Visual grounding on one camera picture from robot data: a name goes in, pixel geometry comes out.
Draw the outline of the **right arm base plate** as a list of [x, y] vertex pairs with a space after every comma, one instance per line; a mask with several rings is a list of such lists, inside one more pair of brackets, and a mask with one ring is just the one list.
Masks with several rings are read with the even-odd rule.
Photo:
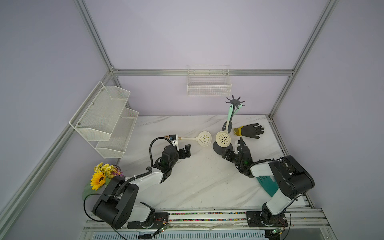
[[262, 211], [246, 212], [246, 219], [250, 228], [256, 227], [287, 227], [287, 219], [284, 213], [270, 215]]

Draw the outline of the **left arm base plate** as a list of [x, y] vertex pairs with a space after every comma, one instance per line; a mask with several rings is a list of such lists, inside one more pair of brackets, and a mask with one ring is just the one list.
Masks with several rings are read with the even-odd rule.
[[160, 229], [169, 221], [169, 213], [155, 212], [145, 222], [127, 222], [127, 229]]

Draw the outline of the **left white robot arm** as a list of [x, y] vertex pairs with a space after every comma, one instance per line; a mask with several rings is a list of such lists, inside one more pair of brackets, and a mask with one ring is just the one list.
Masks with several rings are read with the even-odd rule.
[[[158, 140], [168, 142], [162, 155], [154, 160], [153, 144]], [[117, 230], [125, 224], [134, 224], [145, 229], [156, 223], [156, 210], [150, 205], [137, 200], [146, 189], [163, 183], [172, 174], [178, 160], [191, 157], [191, 145], [179, 148], [176, 136], [155, 138], [149, 146], [150, 166], [146, 172], [132, 177], [116, 176], [110, 180], [93, 206], [92, 213], [99, 218], [97, 222], [107, 223]]]

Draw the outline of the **grey skimmer mint handle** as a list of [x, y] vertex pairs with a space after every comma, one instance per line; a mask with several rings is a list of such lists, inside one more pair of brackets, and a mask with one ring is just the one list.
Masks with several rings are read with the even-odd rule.
[[[231, 131], [232, 131], [232, 119], [233, 119], [233, 116], [243, 107], [244, 105], [243, 104], [240, 104], [238, 106], [235, 106], [234, 107], [234, 110], [231, 114], [231, 117], [230, 117], [230, 121], [229, 121], [229, 127], [228, 127], [228, 133], [230, 134]], [[226, 126], [227, 126], [227, 122], [224, 122], [223, 126], [222, 126], [222, 131], [224, 131], [226, 129]]]

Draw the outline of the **dark grey utensil rack stand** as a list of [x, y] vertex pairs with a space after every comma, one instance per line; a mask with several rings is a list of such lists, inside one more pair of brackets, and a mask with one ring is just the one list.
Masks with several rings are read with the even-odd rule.
[[237, 113], [238, 110], [242, 108], [243, 103], [245, 102], [245, 101], [241, 101], [240, 98], [241, 97], [235, 99], [234, 96], [232, 96], [232, 99], [227, 98], [228, 101], [226, 103], [230, 104], [230, 106], [229, 106], [225, 128], [216, 134], [215, 142], [213, 144], [214, 152], [220, 156], [228, 149], [232, 150], [230, 126], [231, 126], [231, 121], [234, 114]]

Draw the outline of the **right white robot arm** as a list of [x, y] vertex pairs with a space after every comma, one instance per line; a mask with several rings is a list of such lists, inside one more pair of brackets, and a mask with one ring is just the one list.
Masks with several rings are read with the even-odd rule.
[[223, 159], [233, 163], [238, 171], [248, 178], [273, 177], [278, 186], [272, 198], [263, 204], [255, 218], [257, 223], [271, 227], [284, 217], [284, 211], [300, 196], [315, 187], [313, 177], [293, 156], [265, 159], [254, 162], [251, 151], [243, 139], [238, 141], [238, 150], [225, 150]]

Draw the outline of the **cream skimmer mint handle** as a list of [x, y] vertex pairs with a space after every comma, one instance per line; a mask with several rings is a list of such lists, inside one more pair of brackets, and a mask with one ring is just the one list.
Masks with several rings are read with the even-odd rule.
[[226, 121], [226, 128], [216, 134], [216, 142], [221, 148], [226, 148], [231, 144], [231, 137], [228, 133], [229, 123], [234, 110], [234, 106], [231, 104], [229, 107], [228, 117]]

